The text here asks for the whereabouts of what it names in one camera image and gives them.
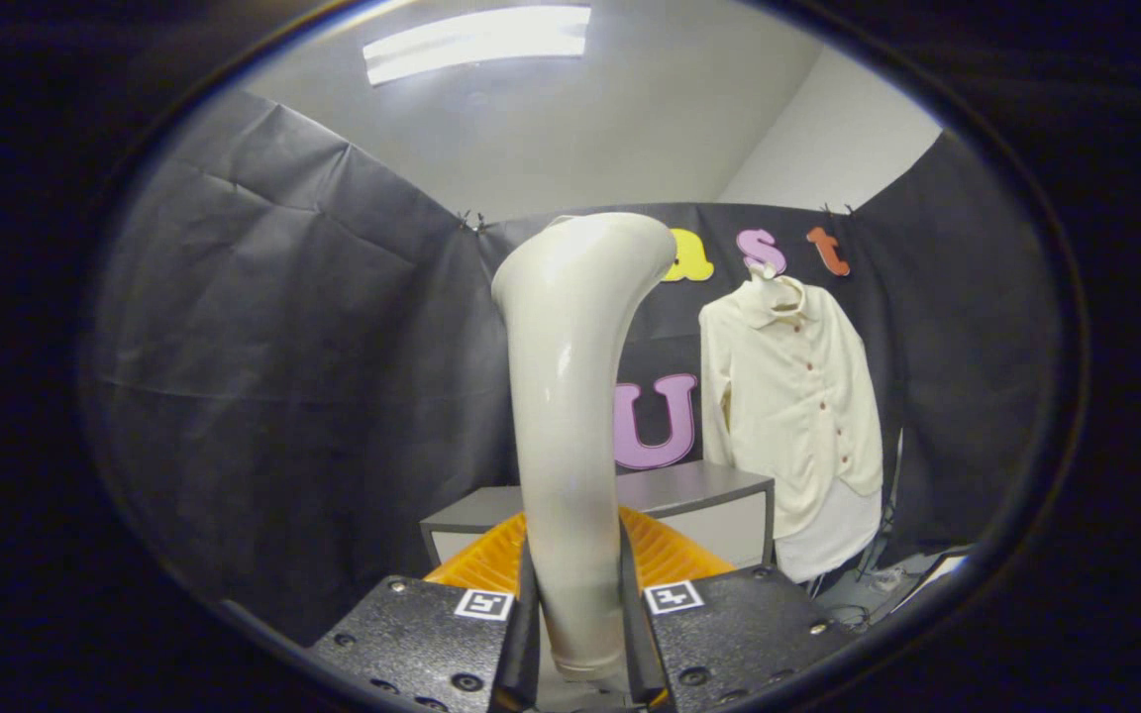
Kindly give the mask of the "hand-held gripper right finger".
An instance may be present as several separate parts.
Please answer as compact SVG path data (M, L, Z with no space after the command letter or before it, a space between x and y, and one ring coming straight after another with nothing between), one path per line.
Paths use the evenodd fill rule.
M622 637L642 710L751 710L855 645L768 564L735 568L670 525L620 510Z

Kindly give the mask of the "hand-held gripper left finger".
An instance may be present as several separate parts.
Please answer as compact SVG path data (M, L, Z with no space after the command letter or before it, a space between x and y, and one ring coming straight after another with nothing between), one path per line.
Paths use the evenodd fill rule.
M526 712L542 663L525 515L424 578L390 576L311 645L363 692L430 712Z

